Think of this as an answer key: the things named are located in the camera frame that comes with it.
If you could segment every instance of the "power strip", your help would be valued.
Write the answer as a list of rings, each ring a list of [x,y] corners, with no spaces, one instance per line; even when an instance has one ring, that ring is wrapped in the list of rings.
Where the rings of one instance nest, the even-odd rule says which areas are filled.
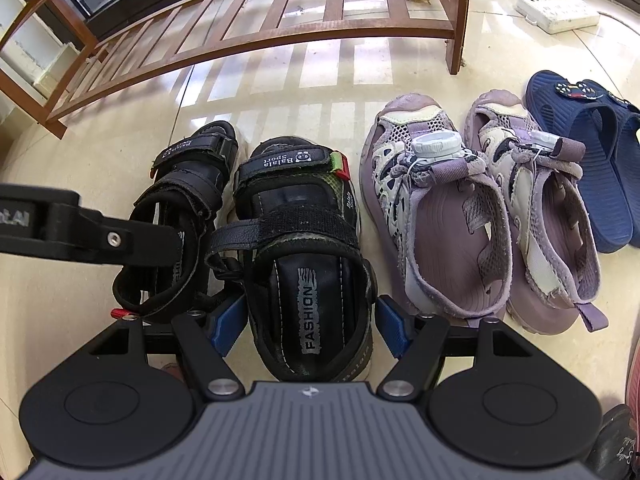
[[[582,0],[518,0],[516,10],[547,34],[591,27],[600,15]]]

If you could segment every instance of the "brown wooden frame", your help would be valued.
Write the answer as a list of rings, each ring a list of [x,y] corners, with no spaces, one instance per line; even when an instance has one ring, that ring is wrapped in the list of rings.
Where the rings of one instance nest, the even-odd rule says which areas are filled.
[[[469,0],[440,0],[446,20],[411,18],[406,0],[386,0],[389,18],[344,19],[344,0],[326,0],[322,22],[303,23],[278,28],[289,0],[273,0],[258,32],[226,38],[225,35],[246,0],[233,0],[224,15],[216,20],[204,44],[179,52],[184,41],[213,0],[183,0],[155,12],[118,31],[100,43],[68,7],[65,0],[30,0],[21,10],[0,40],[4,47],[12,34],[37,12],[44,3],[52,1],[60,17],[84,43],[84,49],[63,75],[45,105],[39,104],[0,70],[0,90],[23,108],[31,117],[62,138],[66,127],[60,118],[114,92],[196,63],[233,54],[305,41],[367,38],[376,36],[409,36],[443,38],[447,40],[446,61],[449,72],[457,74],[462,62],[462,47],[466,29]],[[158,61],[144,64],[178,13],[187,7],[198,6]],[[140,52],[125,73],[118,73],[143,34],[153,23],[160,23],[154,37]],[[102,63],[93,70],[95,63]]]

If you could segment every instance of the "black sandal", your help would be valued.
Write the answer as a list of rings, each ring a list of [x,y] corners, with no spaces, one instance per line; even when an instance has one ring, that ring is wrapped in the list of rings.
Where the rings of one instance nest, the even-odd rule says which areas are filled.
[[[121,306],[151,322],[168,322],[187,310],[211,312],[222,300],[207,296],[209,269],[203,262],[222,192],[236,160],[231,124],[206,124],[163,150],[154,161],[156,181],[134,204],[131,220],[170,225],[180,233],[182,257],[173,267],[124,266],[113,282]],[[142,301],[142,292],[148,299]]]
[[[218,279],[242,280],[266,367],[282,381],[364,375],[376,285],[345,156],[299,137],[268,140],[238,168],[234,197],[240,221],[213,234],[207,263]]]

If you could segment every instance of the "gray ribbed panel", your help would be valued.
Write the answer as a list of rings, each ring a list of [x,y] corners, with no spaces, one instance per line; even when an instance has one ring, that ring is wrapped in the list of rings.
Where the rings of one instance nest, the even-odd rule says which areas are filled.
[[[311,398],[307,386],[257,383],[244,399],[211,404],[183,441],[145,463],[88,472],[42,461],[23,478],[596,480],[578,463],[540,473],[478,464],[437,440],[413,406],[378,399],[364,383],[316,384]]]

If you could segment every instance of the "silver bolt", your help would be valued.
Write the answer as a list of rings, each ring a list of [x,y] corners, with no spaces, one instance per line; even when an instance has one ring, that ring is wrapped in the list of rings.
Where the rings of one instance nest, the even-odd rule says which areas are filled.
[[[407,381],[389,381],[382,390],[392,397],[407,397],[414,392],[414,387]]]
[[[233,379],[215,379],[209,383],[209,391],[214,395],[232,395],[240,389]]]
[[[107,235],[107,242],[111,247],[120,247],[122,243],[122,238],[118,233],[114,233],[113,231]]]

